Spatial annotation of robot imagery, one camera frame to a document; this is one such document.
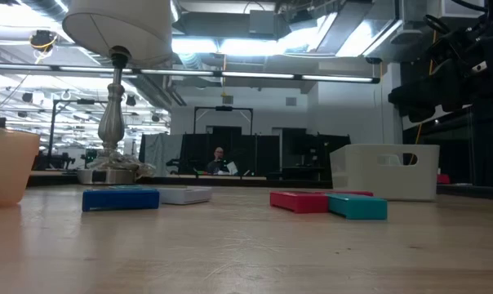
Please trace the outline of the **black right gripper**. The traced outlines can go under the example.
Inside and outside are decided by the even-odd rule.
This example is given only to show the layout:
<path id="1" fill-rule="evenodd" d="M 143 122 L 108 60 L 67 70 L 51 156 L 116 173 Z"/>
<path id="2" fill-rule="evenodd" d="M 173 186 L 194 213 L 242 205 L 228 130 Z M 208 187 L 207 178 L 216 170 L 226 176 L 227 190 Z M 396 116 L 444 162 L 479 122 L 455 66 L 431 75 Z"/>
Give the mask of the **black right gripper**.
<path id="1" fill-rule="evenodd" d="M 484 61 L 480 38 L 473 31 L 439 28 L 434 32 L 433 44 L 428 49 L 430 75 L 394 88 L 389 102 L 409 108 L 407 115 L 412 123 L 421 123 L 435 114 L 435 106 L 444 111 L 456 111 L 470 104 L 466 87 L 478 73 L 473 67 Z"/>

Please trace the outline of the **pink rectangular box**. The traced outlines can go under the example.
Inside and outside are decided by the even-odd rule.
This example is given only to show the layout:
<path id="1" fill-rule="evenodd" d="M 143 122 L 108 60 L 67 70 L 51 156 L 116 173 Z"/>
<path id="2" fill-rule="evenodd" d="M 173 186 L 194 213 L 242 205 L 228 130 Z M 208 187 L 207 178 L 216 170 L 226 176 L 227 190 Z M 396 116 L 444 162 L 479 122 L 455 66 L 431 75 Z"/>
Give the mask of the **pink rectangular box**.
<path id="1" fill-rule="evenodd" d="M 372 192 L 368 191 L 350 191 L 350 190 L 319 190 L 319 191 L 312 191 L 311 193 L 313 194 L 352 194 L 352 195 L 361 195 L 361 196 L 367 196 L 367 197 L 374 197 L 374 194 Z"/>

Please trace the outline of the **red rectangular box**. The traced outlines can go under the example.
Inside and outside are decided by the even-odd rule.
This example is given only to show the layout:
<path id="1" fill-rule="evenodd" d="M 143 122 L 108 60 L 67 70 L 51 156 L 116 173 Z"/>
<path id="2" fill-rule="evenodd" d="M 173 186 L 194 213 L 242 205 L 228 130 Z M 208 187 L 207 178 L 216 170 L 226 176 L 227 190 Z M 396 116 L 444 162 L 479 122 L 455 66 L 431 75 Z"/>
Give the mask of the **red rectangular box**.
<path id="1" fill-rule="evenodd" d="M 329 198 L 325 194 L 273 191 L 269 203 L 297 214 L 329 212 Z"/>

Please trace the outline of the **white rectangular box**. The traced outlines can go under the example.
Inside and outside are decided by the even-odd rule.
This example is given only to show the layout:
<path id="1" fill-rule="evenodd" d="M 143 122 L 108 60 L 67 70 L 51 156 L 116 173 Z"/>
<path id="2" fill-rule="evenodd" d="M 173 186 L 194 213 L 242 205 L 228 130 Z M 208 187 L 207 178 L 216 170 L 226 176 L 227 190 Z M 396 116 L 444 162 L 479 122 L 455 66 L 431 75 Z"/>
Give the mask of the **white rectangular box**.
<path id="1" fill-rule="evenodd" d="M 209 202 L 212 198 L 211 187 L 189 186 L 186 188 L 158 188 L 162 204 L 188 205 Z"/>

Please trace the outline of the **blue rectangular box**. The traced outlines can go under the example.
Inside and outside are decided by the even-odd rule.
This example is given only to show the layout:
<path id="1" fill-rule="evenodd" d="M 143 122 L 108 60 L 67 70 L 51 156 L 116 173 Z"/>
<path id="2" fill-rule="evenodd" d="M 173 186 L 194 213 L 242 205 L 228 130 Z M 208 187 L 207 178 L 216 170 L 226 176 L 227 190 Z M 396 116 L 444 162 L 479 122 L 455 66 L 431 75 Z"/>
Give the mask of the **blue rectangular box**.
<path id="1" fill-rule="evenodd" d="M 120 209 L 158 209 L 160 192 L 156 189 L 85 190 L 82 211 Z"/>

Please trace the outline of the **white plastic bin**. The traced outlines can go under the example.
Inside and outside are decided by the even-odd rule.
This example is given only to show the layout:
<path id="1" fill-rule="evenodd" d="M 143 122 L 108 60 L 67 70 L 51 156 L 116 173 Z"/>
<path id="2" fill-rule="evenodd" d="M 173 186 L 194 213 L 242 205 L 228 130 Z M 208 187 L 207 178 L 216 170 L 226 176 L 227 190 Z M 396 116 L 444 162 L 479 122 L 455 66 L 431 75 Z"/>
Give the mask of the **white plastic bin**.
<path id="1" fill-rule="evenodd" d="M 437 145 L 351 144 L 330 153 L 334 189 L 394 201 L 434 201 L 438 163 Z"/>

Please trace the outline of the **long LED light bar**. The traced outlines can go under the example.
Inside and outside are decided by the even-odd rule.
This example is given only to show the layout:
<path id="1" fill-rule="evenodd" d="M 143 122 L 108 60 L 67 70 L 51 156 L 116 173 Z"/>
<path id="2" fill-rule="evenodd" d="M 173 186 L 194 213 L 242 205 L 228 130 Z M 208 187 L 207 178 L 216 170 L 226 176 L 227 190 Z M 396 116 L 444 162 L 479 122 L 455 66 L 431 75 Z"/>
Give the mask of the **long LED light bar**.
<path id="1" fill-rule="evenodd" d="M 67 65 L 34 65 L 0 63 L 0 71 L 11 71 L 13 73 L 23 72 L 59 72 L 63 74 L 112 74 L 113 68 L 67 66 Z M 188 70 L 188 69 L 123 69 L 124 75 L 166 75 L 179 77 L 199 78 L 257 78 L 310 82 L 349 82 L 377 84 L 380 78 L 356 77 L 339 75 L 300 74 L 300 73 L 260 73 L 260 72 L 238 72 L 223 70 Z"/>

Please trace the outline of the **black partition screen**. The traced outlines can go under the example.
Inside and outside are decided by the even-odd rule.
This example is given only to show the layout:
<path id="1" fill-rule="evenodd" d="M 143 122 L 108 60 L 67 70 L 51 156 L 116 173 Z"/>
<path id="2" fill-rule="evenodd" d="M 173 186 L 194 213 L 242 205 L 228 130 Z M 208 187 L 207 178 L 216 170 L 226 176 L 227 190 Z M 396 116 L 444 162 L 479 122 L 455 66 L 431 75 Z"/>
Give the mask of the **black partition screen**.
<path id="1" fill-rule="evenodd" d="M 239 127 L 213 127 L 205 134 L 183 135 L 178 172 L 231 176 L 229 173 L 211 175 L 206 172 L 217 147 L 224 150 L 227 164 L 234 162 L 237 166 L 236 176 L 266 176 L 279 170 L 278 136 L 243 135 Z"/>

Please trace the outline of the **person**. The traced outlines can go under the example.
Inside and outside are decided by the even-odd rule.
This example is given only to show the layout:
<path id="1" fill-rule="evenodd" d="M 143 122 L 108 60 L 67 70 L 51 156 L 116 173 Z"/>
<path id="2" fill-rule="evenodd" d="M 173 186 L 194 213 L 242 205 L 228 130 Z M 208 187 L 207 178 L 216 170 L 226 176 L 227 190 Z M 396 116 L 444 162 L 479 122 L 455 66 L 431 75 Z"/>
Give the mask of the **person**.
<path id="1" fill-rule="evenodd" d="M 224 160 L 224 150 L 217 147 L 214 151 L 214 159 L 207 164 L 206 172 L 211 175 L 229 173 L 227 162 Z"/>

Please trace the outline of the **grey cloth cover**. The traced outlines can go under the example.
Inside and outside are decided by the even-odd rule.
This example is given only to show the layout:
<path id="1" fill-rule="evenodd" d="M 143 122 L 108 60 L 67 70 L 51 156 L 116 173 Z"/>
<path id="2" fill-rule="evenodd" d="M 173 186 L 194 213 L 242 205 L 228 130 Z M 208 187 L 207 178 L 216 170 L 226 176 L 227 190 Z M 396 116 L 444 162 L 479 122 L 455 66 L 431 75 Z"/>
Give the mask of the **grey cloth cover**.
<path id="1" fill-rule="evenodd" d="M 155 167 L 154 177 L 164 177 L 168 173 L 167 162 L 180 157 L 182 142 L 182 135 L 143 134 L 139 160 Z"/>

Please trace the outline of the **silver table lamp white shade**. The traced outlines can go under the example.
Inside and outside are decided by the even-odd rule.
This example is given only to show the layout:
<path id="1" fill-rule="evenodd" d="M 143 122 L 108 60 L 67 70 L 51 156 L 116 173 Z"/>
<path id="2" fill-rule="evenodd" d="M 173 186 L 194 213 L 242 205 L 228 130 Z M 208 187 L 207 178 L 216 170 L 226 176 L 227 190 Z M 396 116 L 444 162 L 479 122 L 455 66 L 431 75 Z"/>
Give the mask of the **silver table lamp white shade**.
<path id="1" fill-rule="evenodd" d="M 78 180 L 87 185 L 132 184 L 140 165 L 118 152 L 125 134 L 122 70 L 159 65 L 171 57 L 171 1 L 72 0 L 62 27 L 80 47 L 111 59 L 114 69 L 98 126 L 103 149 L 88 168 L 78 171 Z"/>

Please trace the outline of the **orange plastic cup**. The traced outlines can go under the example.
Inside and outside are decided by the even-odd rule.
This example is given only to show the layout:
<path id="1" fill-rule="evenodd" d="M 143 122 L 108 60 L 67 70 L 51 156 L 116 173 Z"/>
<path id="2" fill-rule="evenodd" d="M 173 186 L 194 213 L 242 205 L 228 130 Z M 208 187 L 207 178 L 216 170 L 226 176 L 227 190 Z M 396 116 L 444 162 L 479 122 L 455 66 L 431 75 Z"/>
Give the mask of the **orange plastic cup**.
<path id="1" fill-rule="evenodd" d="M 39 143 L 39 135 L 0 128 L 0 207 L 24 197 Z"/>

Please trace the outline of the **black rig frame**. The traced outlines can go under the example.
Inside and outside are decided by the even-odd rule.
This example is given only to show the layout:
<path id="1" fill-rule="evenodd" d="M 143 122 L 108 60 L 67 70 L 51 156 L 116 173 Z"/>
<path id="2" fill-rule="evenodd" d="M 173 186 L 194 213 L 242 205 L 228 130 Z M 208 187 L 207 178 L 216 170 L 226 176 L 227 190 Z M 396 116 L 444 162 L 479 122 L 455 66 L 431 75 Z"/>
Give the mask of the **black rig frame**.
<path id="1" fill-rule="evenodd" d="M 221 106 L 195 106 L 193 109 L 193 131 L 192 133 L 195 134 L 197 132 L 197 124 L 198 124 L 198 119 L 197 118 L 197 113 L 200 109 L 204 110 L 214 110 L 217 112 L 233 112 L 233 111 L 248 111 L 250 113 L 250 118 L 249 123 L 250 123 L 250 135 L 253 135 L 253 122 L 254 122 L 254 109 L 253 108 L 238 108 L 238 107 L 233 107 L 233 106 L 227 106 L 227 105 L 221 105 Z"/>
<path id="2" fill-rule="evenodd" d="M 47 168 L 51 168 L 51 158 L 52 158 L 52 150 L 54 145 L 54 134 L 55 134 L 55 126 L 56 126 L 56 115 L 60 113 L 58 110 L 58 104 L 63 103 L 64 106 L 69 106 L 71 103 L 75 103 L 77 105 L 94 105 L 94 104 L 106 104 L 106 101 L 99 101 L 93 99 L 77 99 L 77 100 L 53 100 L 53 106 L 51 109 L 51 125 L 50 125 L 50 135 L 48 141 L 47 148 Z"/>

